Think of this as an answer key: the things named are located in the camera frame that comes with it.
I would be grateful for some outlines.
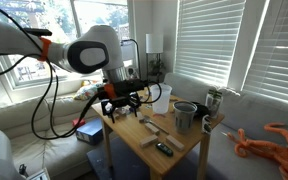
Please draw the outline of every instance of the table leg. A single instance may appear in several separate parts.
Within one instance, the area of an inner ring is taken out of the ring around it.
[[[103,138],[105,143],[105,151],[107,157],[107,166],[112,167],[112,153],[111,153],[111,143],[110,143],[110,127],[102,120],[103,127]]]
[[[200,156],[198,160],[198,172],[197,172],[197,179],[203,180],[205,179],[206,174],[206,166],[207,166],[207,156],[208,156],[208,148],[210,145],[210,135],[204,135],[201,146],[200,146]]]
[[[162,176],[157,174],[153,169],[150,169],[151,180],[162,180]]]

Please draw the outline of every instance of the blue box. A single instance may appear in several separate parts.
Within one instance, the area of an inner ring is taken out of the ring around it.
[[[79,127],[76,131],[76,138],[90,145],[96,145],[103,140],[102,122],[100,118]]]

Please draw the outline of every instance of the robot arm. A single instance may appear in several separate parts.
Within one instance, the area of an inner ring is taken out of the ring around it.
[[[44,44],[39,37],[30,37],[43,49]],[[0,21],[0,55],[41,54],[40,49],[23,32]],[[68,71],[89,74],[102,68],[104,76],[107,76],[105,78],[112,82],[126,78],[120,43],[110,26],[93,26],[82,37],[68,44],[52,42],[47,57],[50,62]]]

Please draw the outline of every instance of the window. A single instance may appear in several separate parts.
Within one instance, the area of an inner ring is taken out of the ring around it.
[[[288,0],[270,1],[243,91],[288,102]]]
[[[120,39],[129,38],[127,1],[81,1],[81,0],[34,0],[21,1],[0,0],[0,8],[10,14],[22,27],[43,28],[50,30],[53,35],[47,37],[53,42],[67,43],[74,41],[78,36],[88,31],[93,25],[111,25]],[[13,25],[0,14],[0,19]],[[0,57],[3,69],[13,65],[21,55]],[[77,74],[69,73],[52,65],[57,75],[66,79]],[[92,76],[99,77],[98,70]],[[20,63],[10,74],[14,87],[49,82],[49,67],[34,58],[27,58]]]
[[[226,86],[244,5],[181,0],[174,72]]]

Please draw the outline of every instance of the table surface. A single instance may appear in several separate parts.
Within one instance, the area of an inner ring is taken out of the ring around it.
[[[178,97],[171,96],[171,99],[182,100]],[[151,119],[167,130],[171,136],[177,139],[179,142],[184,144],[183,151],[177,151],[172,145],[166,142],[166,134],[160,131],[158,140],[164,142],[173,150],[173,156],[168,157],[162,152],[158,151],[155,145],[149,145],[148,147],[142,148],[139,142],[151,136],[152,133],[145,128],[144,123],[139,123],[134,113],[128,115],[119,115],[115,119],[115,123],[112,119],[103,116],[101,104],[97,103],[92,105],[93,109],[101,116],[102,120],[108,125],[152,170],[157,174],[164,176],[168,171],[176,165],[191,149],[198,144],[206,134],[201,132],[202,121],[201,119],[194,119],[190,131],[186,134],[180,134],[175,129],[175,118],[173,104],[175,101],[169,103],[169,110],[164,116],[156,115],[153,113],[152,107],[148,104],[142,104],[138,109],[144,115],[148,115]],[[218,123],[224,119],[224,115],[219,114],[217,119],[212,119],[211,127],[214,128]]]

